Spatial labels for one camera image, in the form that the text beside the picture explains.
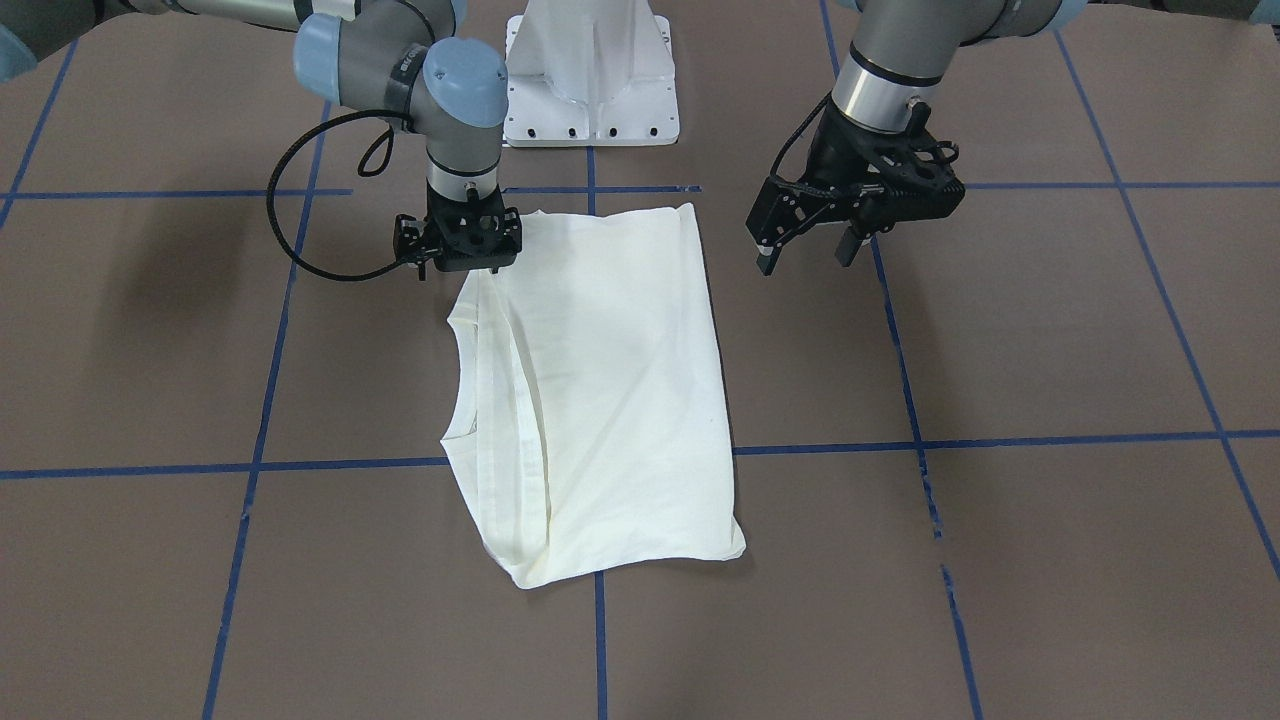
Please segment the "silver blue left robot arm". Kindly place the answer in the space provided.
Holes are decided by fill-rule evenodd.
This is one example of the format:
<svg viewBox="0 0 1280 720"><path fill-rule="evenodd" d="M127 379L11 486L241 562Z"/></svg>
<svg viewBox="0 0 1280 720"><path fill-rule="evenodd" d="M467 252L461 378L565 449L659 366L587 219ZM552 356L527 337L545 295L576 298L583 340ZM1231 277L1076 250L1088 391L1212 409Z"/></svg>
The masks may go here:
<svg viewBox="0 0 1280 720"><path fill-rule="evenodd" d="M933 137L931 100L956 51L1030 37L1074 19L1082 1L858 1L860 23L832 90L800 124L812 132L796 179L771 167L746 228L772 274L785 246L822 224L844 225L851 265L874 234L950 217L964 200L957 146Z"/></svg>

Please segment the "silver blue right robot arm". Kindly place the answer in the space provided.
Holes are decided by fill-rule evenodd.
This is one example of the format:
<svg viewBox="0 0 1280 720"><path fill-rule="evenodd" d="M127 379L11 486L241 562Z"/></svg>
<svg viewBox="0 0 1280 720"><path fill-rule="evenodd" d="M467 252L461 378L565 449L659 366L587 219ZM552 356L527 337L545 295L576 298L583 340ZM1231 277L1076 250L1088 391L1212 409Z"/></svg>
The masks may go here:
<svg viewBox="0 0 1280 720"><path fill-rule="evenodd" d="M32 72L44 59L118 17L209 15L294 35L294 77L346 114L300 137L273 169L266 195L271 232L285 255L310 274L340 281L305 261L276 218L280 177L311 140L346 123L379 119L375 149L398 135L419 135L426 149L426 211L401 214L393 268L497 272L522 249L518 211L498 181L508 73L500 55L461 38L463 1L5 1L3 79Z"/></svg>

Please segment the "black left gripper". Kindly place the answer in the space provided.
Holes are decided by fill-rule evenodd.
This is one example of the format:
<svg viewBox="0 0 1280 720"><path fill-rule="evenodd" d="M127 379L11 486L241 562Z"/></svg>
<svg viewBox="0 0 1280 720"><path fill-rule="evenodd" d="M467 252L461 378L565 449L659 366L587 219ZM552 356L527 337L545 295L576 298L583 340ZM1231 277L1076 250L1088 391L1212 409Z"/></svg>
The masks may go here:
<svg viewBox="0 0 1280 720"><path fill-rule="evenodd" d="M954 170L957 146L927 129L931 113L911 100L905 131L886 135L819 101L783 143L748 214L760 273L772 275L785 245L819 224L845 227L836 260L851 266L873 234L950 217L966 187Z"/></svg>

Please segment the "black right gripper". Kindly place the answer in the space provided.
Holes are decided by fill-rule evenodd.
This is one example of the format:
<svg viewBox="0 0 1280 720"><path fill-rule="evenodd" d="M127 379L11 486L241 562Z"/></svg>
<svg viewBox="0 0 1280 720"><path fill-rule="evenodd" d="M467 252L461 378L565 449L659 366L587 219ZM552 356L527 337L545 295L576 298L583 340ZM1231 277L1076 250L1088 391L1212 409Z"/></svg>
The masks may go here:
<svg viewBox="0 0 1280 720"><path fill-rule="evenodd" d="M396 217L396 260L425 273L431 263L439 272L495 270L509 266L522 251L522 222L516 208L507 208L502 192L480 196L470 191L454 201L428 190L428 214Z"/></svg>

